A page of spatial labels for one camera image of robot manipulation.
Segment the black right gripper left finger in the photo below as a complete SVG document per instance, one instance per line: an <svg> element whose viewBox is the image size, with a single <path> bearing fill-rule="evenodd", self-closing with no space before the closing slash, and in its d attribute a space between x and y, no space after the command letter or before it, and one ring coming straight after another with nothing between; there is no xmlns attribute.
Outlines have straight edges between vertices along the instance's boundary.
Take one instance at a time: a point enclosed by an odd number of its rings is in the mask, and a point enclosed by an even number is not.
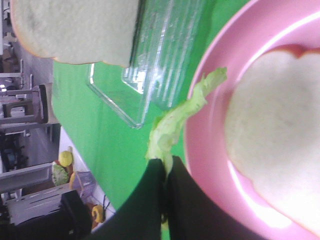
<svg viewBox="0 0 320 240"><path fill-rule="evenodd" d="M165 169L151 159L134 191L118 211L87 240L160 240Z"/></svg>

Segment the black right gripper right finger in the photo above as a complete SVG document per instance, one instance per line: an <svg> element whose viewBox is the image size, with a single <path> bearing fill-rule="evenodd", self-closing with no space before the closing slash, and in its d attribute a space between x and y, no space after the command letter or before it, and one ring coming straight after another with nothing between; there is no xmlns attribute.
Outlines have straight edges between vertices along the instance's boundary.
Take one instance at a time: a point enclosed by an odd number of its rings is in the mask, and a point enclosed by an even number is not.
<svg viewBox="0 0 320 240"><path fill-rule="evenodd" d="M166 181L171 240L261 240L217 206L198 186L178 156Z"/></svg>

